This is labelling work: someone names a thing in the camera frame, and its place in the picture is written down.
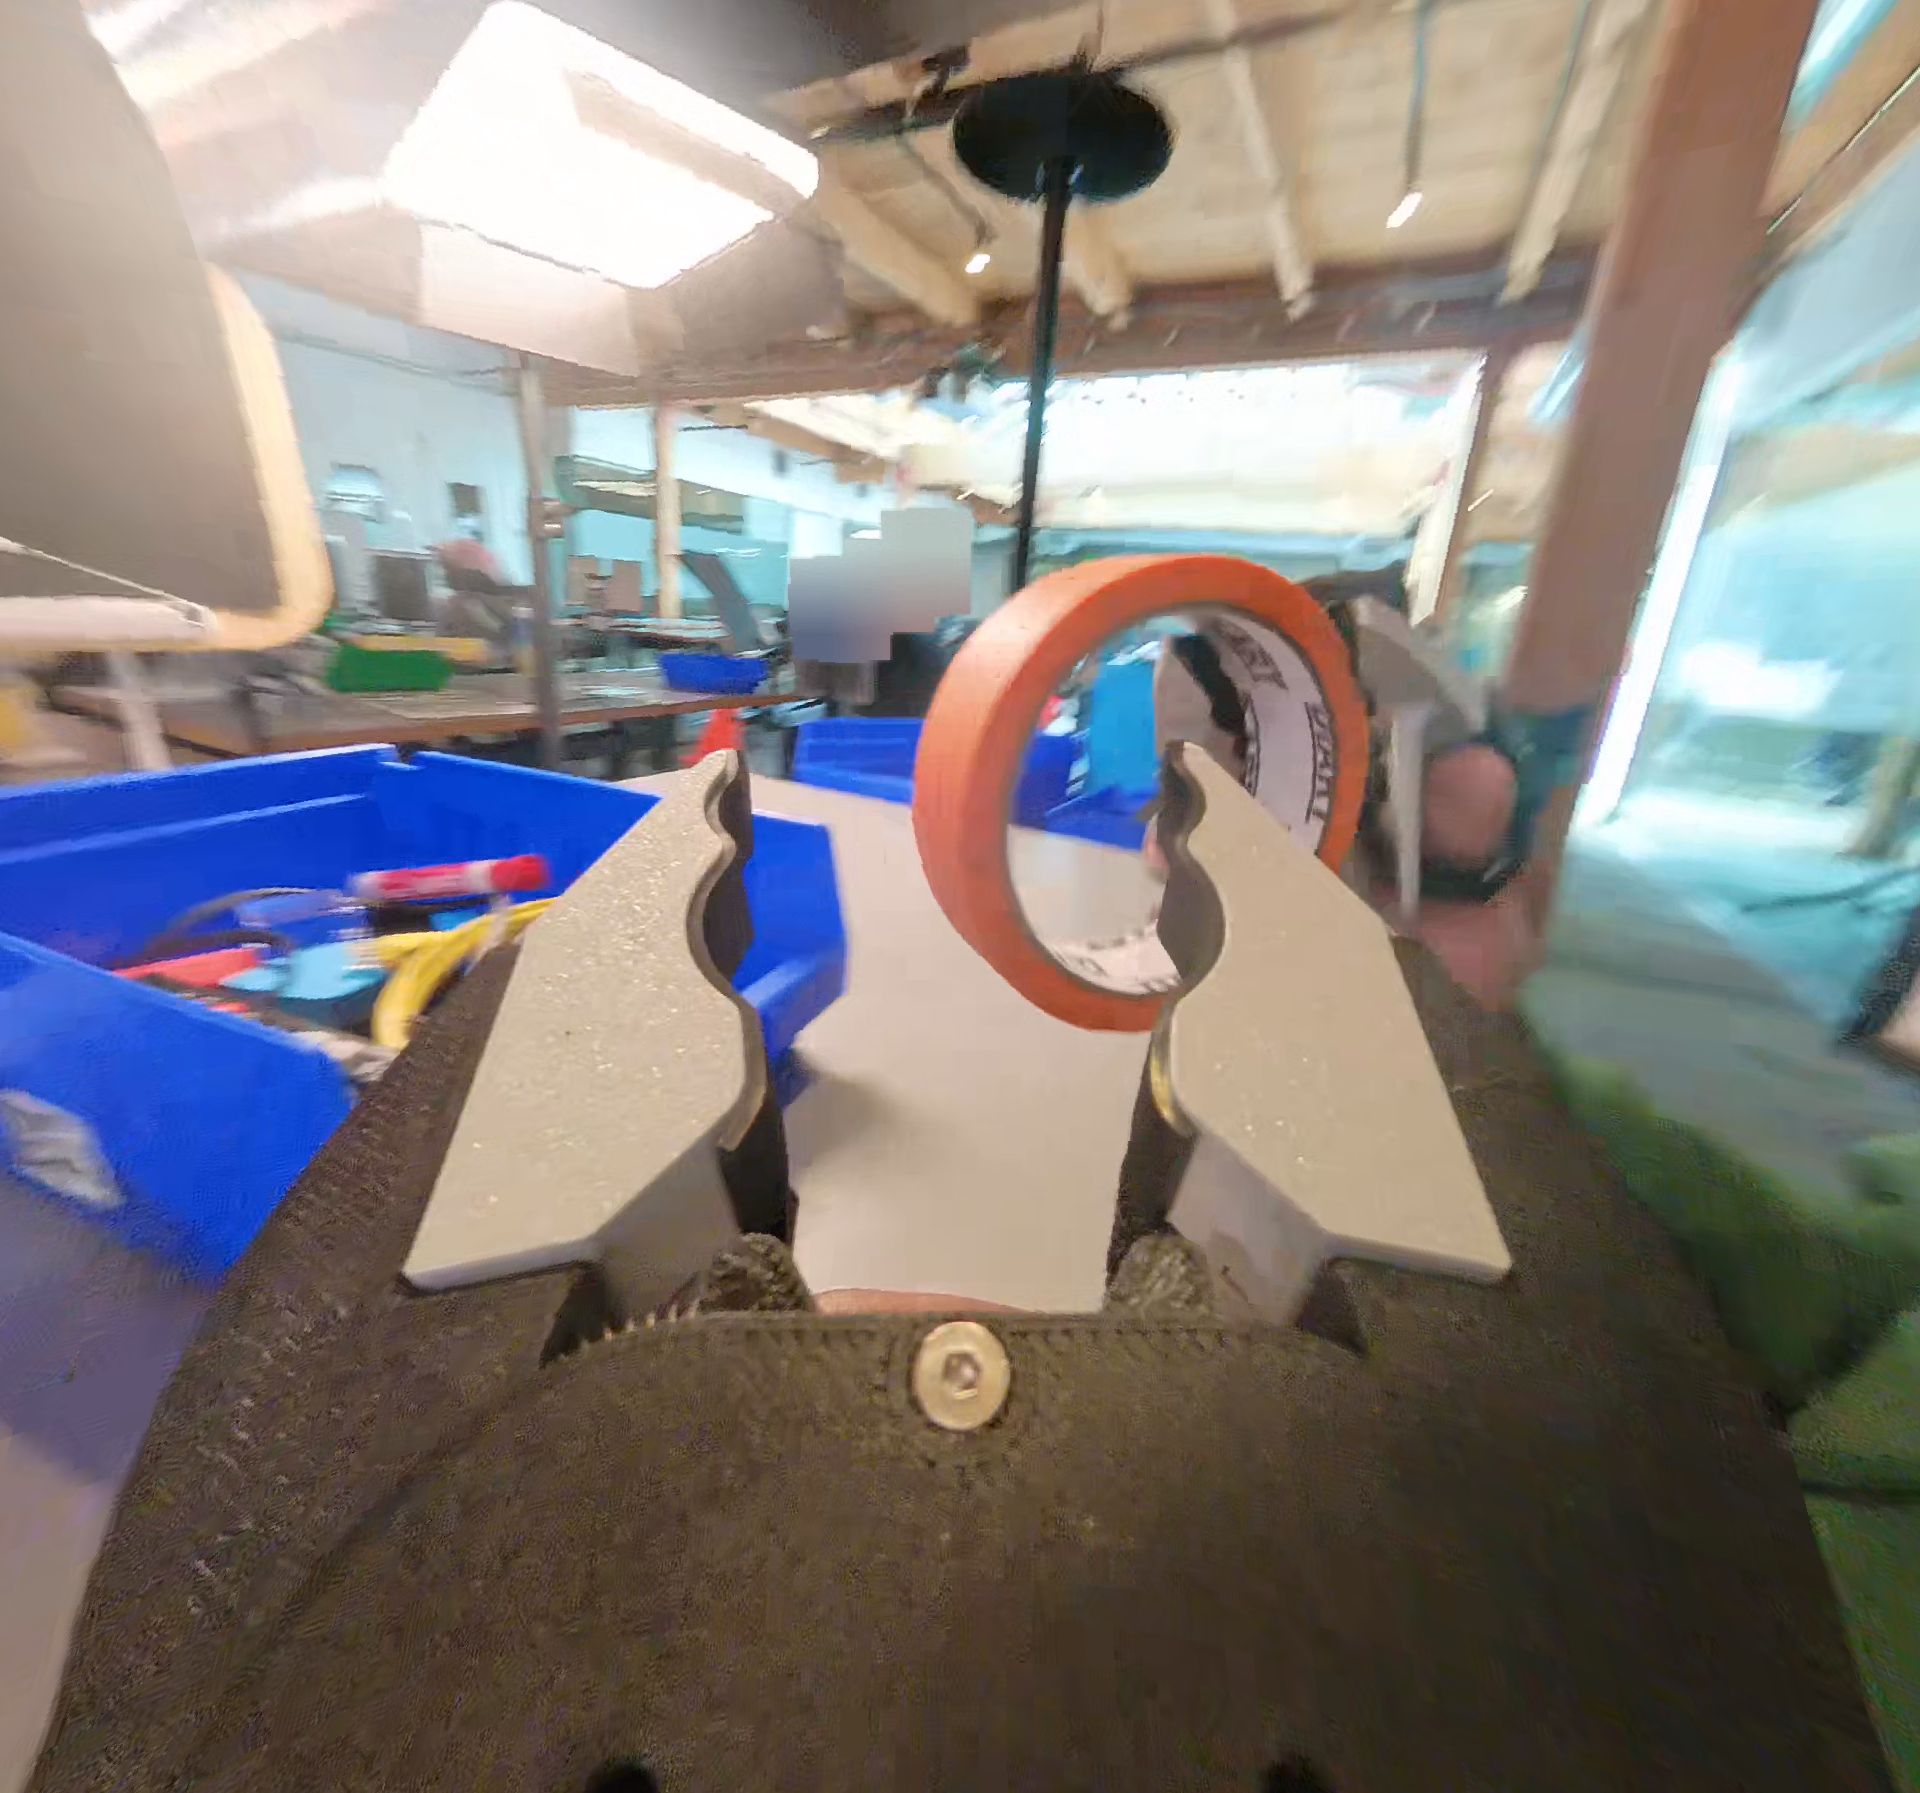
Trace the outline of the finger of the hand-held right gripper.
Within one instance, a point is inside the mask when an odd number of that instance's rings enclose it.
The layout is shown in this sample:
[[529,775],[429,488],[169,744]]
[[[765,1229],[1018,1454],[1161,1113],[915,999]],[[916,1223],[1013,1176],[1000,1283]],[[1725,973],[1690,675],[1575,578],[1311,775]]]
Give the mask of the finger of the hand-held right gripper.
[[1367,721],[1349,875],[1397,927],[1418,927],[1418,913],[1405,913],[1405,718],[1478,686],[1387,588],[1324,588],[1322,604],[1351,655]]

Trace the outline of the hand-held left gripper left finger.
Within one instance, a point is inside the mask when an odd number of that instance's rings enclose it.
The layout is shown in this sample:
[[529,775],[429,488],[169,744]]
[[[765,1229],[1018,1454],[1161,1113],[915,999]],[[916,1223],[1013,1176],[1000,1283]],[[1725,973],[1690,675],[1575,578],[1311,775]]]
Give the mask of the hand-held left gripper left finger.
[[662,1303],[780,1231],[780,1101],[731,976],[752,943],[742,756],[685,771],[520,940],[404,1277],[584,1266]]

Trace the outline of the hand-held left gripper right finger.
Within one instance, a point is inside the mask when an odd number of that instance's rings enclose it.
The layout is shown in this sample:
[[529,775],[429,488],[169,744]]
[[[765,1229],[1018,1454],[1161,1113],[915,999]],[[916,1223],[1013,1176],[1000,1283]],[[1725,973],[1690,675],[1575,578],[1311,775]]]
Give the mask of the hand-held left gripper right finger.
[[1383,918],[1205,750],[1165,768],[1148,1050],[1154,1209],[1230,1320],[1295,1326],[1329,1266],[1493,1285],[1512,1252]]

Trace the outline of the orange tape roll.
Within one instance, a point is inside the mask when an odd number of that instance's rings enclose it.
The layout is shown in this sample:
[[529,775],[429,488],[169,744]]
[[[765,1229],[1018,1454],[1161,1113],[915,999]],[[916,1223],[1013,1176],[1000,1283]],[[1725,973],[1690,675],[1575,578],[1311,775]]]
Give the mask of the orange tape roll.
[[913,821],[925,880],[953,928],[1036,1009],[1078,1030],[1148,1035],[1176,999],[1165,942],[1058,950],[1013,877],[1015,792],[1042,707],[1096,650],[1145,622],[1198,619],[1213,639],[1237,729],[1161,739],[1152,800],[1168,868],[1199,826],[1201,779],[1235,782],[1310,857],[1340,871],[1373,767],[1358,655],[1303,586],[1227,555],[1089,561],[1015,595],[943,675],[924,725]]

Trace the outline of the blue plastic bin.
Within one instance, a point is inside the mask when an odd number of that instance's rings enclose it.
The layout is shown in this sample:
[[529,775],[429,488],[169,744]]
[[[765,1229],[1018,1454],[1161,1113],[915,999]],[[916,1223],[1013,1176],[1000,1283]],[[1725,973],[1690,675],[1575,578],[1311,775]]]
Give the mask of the blue plastic bin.
[[[374,1170],[427,1159],[427,1202],[492,1030],[521,935],[656,796],[389,747],[116,775],[5,798],[5,1163],[104,1221],[125,1246],[221,1277],[352,1113]],[[804,1027],[849,980],[830,833],[752,808],[752,943],[731,976],[758,1014],[780,1101],[780,1231],[799,1234],[784,1105]],[[455,969],[357,1093],[318,1035],[176,988],[165,970],[218,950],[194,922],[247,899],[339,894],[370,868],[535,851],[555,883],[479,921]],[[401,1214],[404,1264],[425,1204]]]
[[[791,779],[857,798],[910,806],[924,721],[818,718],[795,731]],[[1044,729],[1033,735],[1015,792],[1021,826],[1093,845],[1139,851],[1156,790],[1093,782],[1087,737]]]

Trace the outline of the person's right hand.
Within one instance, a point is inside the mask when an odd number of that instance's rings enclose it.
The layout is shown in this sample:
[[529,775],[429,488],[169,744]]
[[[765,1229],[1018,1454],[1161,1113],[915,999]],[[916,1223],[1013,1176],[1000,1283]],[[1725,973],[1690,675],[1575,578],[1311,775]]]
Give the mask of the person's right hand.
[[1550,760],[1489,739],[1427,760],[1415,925],[1423,942],[1463,942],[1498,916],[1536,922],[1546,879],[1536,848],[1554,792]]

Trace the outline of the red transparent cube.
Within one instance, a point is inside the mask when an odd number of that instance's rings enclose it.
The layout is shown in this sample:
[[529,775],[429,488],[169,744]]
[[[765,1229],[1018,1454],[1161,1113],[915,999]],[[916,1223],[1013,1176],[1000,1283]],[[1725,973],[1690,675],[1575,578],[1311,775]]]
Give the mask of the red transparent cube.
[[344,904],[387,921],[432,921],[464,909],[492,909],[539,899],[554,890],[549,860],[535,851],[352,875]]

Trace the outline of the wooden work table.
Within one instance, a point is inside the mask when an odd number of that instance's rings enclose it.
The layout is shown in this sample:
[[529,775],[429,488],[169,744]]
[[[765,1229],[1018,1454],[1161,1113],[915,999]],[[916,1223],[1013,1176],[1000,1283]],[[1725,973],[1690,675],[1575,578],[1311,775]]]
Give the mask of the wooden work table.
[[[435,693],[344,695],[299,679],[246,675],[169,693],[148,668],[135,721],[158,731],[165,753],[211,758],[278,756],[357,745],[450,750],[535,765],[540,708],[530,675],[455,675]],[[799,703],[785,675],[752,695],[681,691],[656,668],[566,674],[559,698],[562,760],[623,782],[664,772],[693,739],[689,721],[722,711],[761,712]]]

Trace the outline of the green box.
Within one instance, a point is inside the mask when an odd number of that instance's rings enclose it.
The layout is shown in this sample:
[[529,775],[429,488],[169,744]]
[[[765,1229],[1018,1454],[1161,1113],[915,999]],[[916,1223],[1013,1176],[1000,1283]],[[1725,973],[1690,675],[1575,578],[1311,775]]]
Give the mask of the green box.
[[352,634],[330,639],[325,688],[339,695],[438,693],[454,679],[446,648],[425,636]]

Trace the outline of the light stand pole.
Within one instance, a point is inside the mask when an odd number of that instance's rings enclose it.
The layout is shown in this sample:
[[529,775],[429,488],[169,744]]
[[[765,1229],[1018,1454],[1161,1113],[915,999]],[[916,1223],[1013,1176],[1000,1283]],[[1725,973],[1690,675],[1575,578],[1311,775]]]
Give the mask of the light stand pole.
[[564,683],[557,623],[555,542],[564,539],[564,502],[555,495],[554,439],[539,359],[512,356],[515,433],[527,475],[524,531],[530,555],[532,695],[539,715],[539,756],[549,772],[564,772]]

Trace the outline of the black floor lamp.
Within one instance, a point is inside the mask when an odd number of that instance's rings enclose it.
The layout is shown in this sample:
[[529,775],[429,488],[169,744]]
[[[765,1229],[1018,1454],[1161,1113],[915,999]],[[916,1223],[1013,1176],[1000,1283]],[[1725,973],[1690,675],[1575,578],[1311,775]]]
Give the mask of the black floor lamp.
[[1156,99],[1116,71],[1077,61],[981,84],[956,112],[953,138],[958,161],[974,181],[1040,212],[1013,555],[1013,586],[1025,588],[1056,371],[1069,218],[1077,202],[1108,205],[1154,186],[1173,160],[1174,134]]

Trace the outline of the studio light panel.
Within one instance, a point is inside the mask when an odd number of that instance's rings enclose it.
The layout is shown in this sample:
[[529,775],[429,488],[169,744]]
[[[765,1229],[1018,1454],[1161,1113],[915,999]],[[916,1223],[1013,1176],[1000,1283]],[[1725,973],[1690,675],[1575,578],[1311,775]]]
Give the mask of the studio light panel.
[[420,322],[623,379],[844,319],[820,161],[532,5],[498,1],[380,173]]

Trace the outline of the wooden support post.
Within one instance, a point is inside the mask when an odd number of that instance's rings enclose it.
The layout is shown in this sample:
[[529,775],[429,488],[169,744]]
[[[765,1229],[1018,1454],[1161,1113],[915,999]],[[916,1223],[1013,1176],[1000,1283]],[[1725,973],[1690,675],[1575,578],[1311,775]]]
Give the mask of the wooden support post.
[[1820,0],[1664,0],[1586,359],[1532,545],[1502,708],[1582,762],[1628,663]]

